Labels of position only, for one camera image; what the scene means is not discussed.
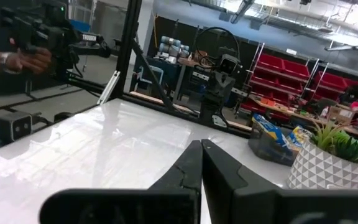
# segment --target cardboard box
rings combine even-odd
[[[337,123],[350,124],[355,112],[332,106],[328,112],[328,120],[335,120]]]

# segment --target white tabletop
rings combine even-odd
[[[114,100],[0,148],[0,224],[37,223],[44,200],[63,189],[147,189],[200,139],[286,185],[290,168],[259,159],[246,139]],[[201,222],[211,223],[202,203]]]

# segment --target black stand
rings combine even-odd
[[[39,101],[38,98],[36,98],[35,96],[31,95],[31,90],[32,90],[31,76],[30,76],[30,74],[26,74],[25,75],[25,90],[24,90],[24,94],[26,96],[30,97],[32,100]]]

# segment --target red storage bin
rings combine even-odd
[[[318,72],[316,74],[316,78],[314,79],[315,84],[318,84],[322,74],[323,72]],[[347,85],[344,78],[326,72],[320,82],[320,86],[326,86],[335,90],[345,91]]]
[[[277,86],[277,78],[274,75],[271,75],[269,73],[265,73],[263,71],[255,72],[254,75],[251,78],[252,81],[263,83],[269,86]]]
[[[259,106],[254,100],[247,100],[246,103],[241,104],[241,108],[259,114],[265,114],[266,108]]]
[[[324,89],[324,88],[318,88],[317,91],[316,91],[316,94],[314,94],[313,99],[319,100],[321,98],[327,98],[327,99],[331,99],[331,100],[337,100],[341,94],[342,93],[327,90],[327,89]]]
[[[288,105],[288,94],[280,92],[278,90],[272,91],[273,100],[277,103]]]
[[[267,99],[270,99],[270,100],[273,99],[272,91],[271,91],[271,89],[269,89],[267,87],[260,86],[258,84],[253,84],[252,91],[260,96],[267,98]]]
[[[308,80],[310,77],[309,70],[306,65],[290,62],[288,60],[284,60],[283,73],[300,78],[302,80]]]
[[[278,88],[286,91],[290,91],[294,94],[302,94],[302,84],[296,80],[289,80],[285,78],[278,79]]]
[[[267,54],[260,55],[258,66],[271,69],[277,72],[282,72],[284,70],[283,59]]]
[[[345,78],[345,83],[346,83],[346,88],[348,86],[351,86],[351,85],[358,85],[358,81],[354,81],[354,80],[351,80],[351,79],[348,79],[348,78]]]

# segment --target black metal frame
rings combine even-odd
[[[158,85],[157,77],[152,73],[152,71],[149,67],[149,64],[147,63],[145,58],[143,58],[144,60],[141,60],[142,65],[143,65],[143,67],[146,68],[145,72],[151,73],[152,74],[151,77],[153,77],[153,79],[155,79],[155,80],[153,80],[153,87],[156,88],[156,90],[158,90],[158,92],[162,96],[162,101],[163,101],[164,105],[161,105],[159,103],[156,103],[156,102],[153,102],[150,100],[146,100],[146,99],[138,97],[138,96],[131,95],[129,93],[124,93],[124,85],[125,85],[125,81],[126,81],[126,77],[127,77],[129,60],[131,57],[132,50],[136,53],[137,57],[141,57],[141,55],[143,54],[142,49],[140,48],[138,43],[135,41],[135,38],[137,35],[136,34],[137,28],[138,28],[137,21],[139,19],[141,5],[142,5],[141,0],[129,0],[129,2],[128,2],[124,30],[122,33],[121,49],[120,49],[120,52],[118,55],[118,61],[117,61],[117,67],[116,67],[116,70],[119,71],[121,74],[120,74],[118,83],[117,83],[115,89],[113,89],[109,99],[113,100],[116,98],[120,98],[120,99],[130,101],[132,103],[136,103],[136,104],[144,106],[144,107],[148,107],[153,110],[157,110],[159,112],[163,112],[163,113],[166,113],[166,114],[169,114],[172,116],[176,116],[181,119],[185,119],[187,121],[202,124],[204,126],[218,129],[220,131],[224,131],[224,132],[227,132],[230,134],[235,134],[235,135],[243,137],[243,138],[249,138],[250,132],[248,132],[247,130],[240,129],[237,127],[232,127],[232,126],[230,126],[228,128],[216,126],[212,123],[203,122],[202,120],[198,119],[197,116],[192,116],[191,114],[186,114],[186,113],[183,113],[183,112],[179,111],[178,109],[176,109],[174,107],[174,105],[172,104],[172,102],[170,100],[168,100],[167,97],[165,96],[165,94],[163,93],[161,86]]]

